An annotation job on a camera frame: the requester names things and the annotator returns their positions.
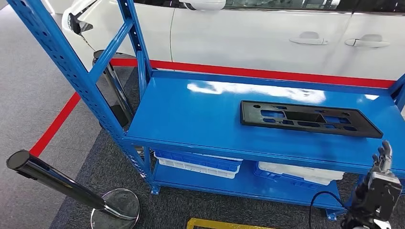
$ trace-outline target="robotic hand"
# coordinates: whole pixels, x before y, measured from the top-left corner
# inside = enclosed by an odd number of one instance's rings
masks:
[[[374,165],[352,196],[352,205],[341,223],[342,229],[391,229],[388,222],[402,185],[391,172],[392,148],[388,141],[373,155]]]

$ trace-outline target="blue plastic crate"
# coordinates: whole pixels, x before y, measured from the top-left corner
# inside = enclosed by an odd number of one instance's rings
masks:
[[[166,158],[175,161],[186,162],[190,164],[216,168],[220,170],[236,172],[242,161],[233,161],[228,159],[221,159],[216,157],[202,156],[198,154],[186,152],[168,152],[162,150],[155,150],[156,157]]]
[[[271,179],[276,182],[289,183],[294,186],[310,188],[313,190],[317,190],[318,188],[324,186],[324,185],[321,185],[318,183],[306,181],[302,177],[296,177],[296,176],[292,176],[292,175],[288,175],[288,174],[277,174],[277,173],[272,173],[272,172],[267,172],[267,171],[261,170],[261,169],[259,169],[259,162],[256,163],[254,174],[256,176]]]

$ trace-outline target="gray floor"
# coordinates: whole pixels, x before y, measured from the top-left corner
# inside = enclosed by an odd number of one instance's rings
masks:
[[[0,34],[0,228],[47,229],[64,196],[17,175],[5,161],[34,145],[74,90],[10,6],[0,10]],[[113,101],[106,82],[97,85]],[[100,129],[80,102],[40,158],[75,178]]]
[[[3,9],[7,5],[8,5],[8,2],[6,0],[0,0],[0,10]]]

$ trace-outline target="shelf tier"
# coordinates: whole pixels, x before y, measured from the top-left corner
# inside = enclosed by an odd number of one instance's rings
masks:
[[[241,100],[250,100],[352,108],[360,110],[390,141],[393,172],[405,177],[405,154],[400,153],[405,148],[405,122],[388,92],[317,84],[308,89],[308,84],[297,82],[216,81],[232,79],[155,72],[123,139],[158,149],[366,174],[382,139],[245,126],[240,123],[239,106]]]
[[[313,196],[320,191],[329,191],[339,197],[336,181],[332,181],[328,186],[324,186],[318,190],[299,188],[290,183],[275,182],[267,178],[258,177],[253,174],[254,166],[256,166],[256,162],[254,161],[243,161],[239,173],[236,174],[235,178],[228,179],[163,166],[157,162],[154,183],[165,187],[191,189],[305,206],[309,206]],[[325,194],[320,195],[315,200],[314,206],[343,210],[333,197]]]

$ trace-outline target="red tape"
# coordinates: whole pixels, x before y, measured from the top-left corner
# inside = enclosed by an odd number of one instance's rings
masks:
[[[72,97],[67,101],[65,106],[62,108],[61,112],[55,118],[55,120],[51,123],[45,133],[41,136],[41,138],[35,143],[35,145],[30,149],[30,154],[33,156],[39,156],[45,147],[49,144],[53,136],[55,136],[56,132],[58,132],[59,128],[62,126],[64,121],[67,119],[69,114],[75,108],[77,103],[80,101],[80,96],[77,92],[75,92]]]
[[[137,66],[137,59],[129,58],[114,58],[111,59],[113,66]],[[194,63],[179,63],[169,61],[150,61],[152,68],[182,70],[199,73],[213,73],[224,75],[236,75],[245,77],[275,79],[275,80],[290,80],[301,81],[310,83],[328,83],[348,86],[362,86],[362,87],[376,87],[376,88],[389,88],[395,81],[394,80],[380,80],[380,79],[364,79],[345,76],[333,75],[316,75],[306,73],[287,73],[258,69],[222,67],[213,65],[203,65]]]

